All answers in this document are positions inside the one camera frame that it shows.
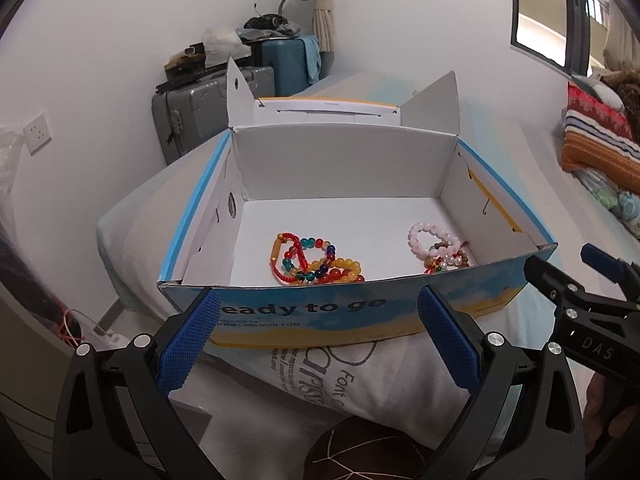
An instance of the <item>suitcase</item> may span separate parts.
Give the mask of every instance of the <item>suitcase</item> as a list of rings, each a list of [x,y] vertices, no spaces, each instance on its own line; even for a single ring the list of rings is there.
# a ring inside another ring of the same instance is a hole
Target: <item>suitcase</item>
[[[289,97],[310,87],[302,40],[263,41],[255,46],[254,64],[273,68],[276,97]]]
[[[243,68],[254,97],[274,97],[273,68]],[[156,94],[151,110],[164,159],[171,164],[226,130],[226,71]]]

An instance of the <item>window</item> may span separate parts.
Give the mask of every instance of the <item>window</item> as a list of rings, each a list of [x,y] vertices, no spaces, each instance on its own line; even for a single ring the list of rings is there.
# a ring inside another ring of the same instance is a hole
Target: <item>window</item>
[[[511,43],[569,74],[605,65],[611,0],[513,0]]]

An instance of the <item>finger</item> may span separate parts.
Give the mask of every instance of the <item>finger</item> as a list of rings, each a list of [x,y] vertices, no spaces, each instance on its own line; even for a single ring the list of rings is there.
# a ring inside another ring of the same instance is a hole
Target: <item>finger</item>
[[[604,400],[604,383],[605,378],[600,374],[594,374],[591,378],[589,386],[587,386],[587,406],[584,414],[593,416],[598,413],[602,407]]]
[[[582,421],[582,430],[584,433],[584,450],[589,454],[596,442],[602,435],[602,423],[598,415],[585,416]]]
[[[628,430],[631,422],[636,418],[638,409],[640,406],[629,406],[626,410],[623,410],[616,418],[609,424],[609,435],[612,438],[622,438],[622,436]]]

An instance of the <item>blue gripper pad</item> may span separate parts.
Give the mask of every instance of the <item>blue gripper pad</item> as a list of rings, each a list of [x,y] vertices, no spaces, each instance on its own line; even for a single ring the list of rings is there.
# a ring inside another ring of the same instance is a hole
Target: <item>blue gripper pad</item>
[[[625,275],[625,264],[595,245],[585,244],[580,251],[582,261],[610,282],[620,283]]]
[[[158,363],[158,389],[165,395],[184,385],[198,354],[220,320],[220,298],[210,290],[169,341]]]
[[[480,388],[480,356],[428,286],[418,294],[418,315],[456,386],[474,395]]]

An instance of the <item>colorful bead bracelet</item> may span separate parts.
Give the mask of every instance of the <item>colorful bead bracelet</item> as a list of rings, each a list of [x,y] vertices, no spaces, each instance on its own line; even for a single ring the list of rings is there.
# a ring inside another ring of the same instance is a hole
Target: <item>colorful bead bracelet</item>
[[[284,253],[282,259],[282,269],[286,274],[277,268],[280,259],[280,250],[283,243],[293,242],[293,245]],[[311,264],[305,258],[304,250],[322,249],[325,256],[322,260],[313,261]],[[293,263],[298,258],[300,267]],[[322,238],[298,238],[292,233],[280,233],[273,244],[270,257],[271,270],[274,275],[284,283],[291,285],[303,285],[305,283],[349,283],[363,282],[361,275],[362,268],[359,262],[353,260],[343,260],[335,257],[335,246]]]
[[[425,250],[418,241],[418,233],[424,231],[439,238],[440,243],[432,245]],[[443,272],[452,268],[468,267],[468,256],[462,250],[467,246],[467,242],[460,242],[458,238],[447,233],[444,229],[437,225],[429,223],[417,223],[409,229],[409,246],[413,254],[424,260],[427,270],[425,274],[433,274],[435,272]]]

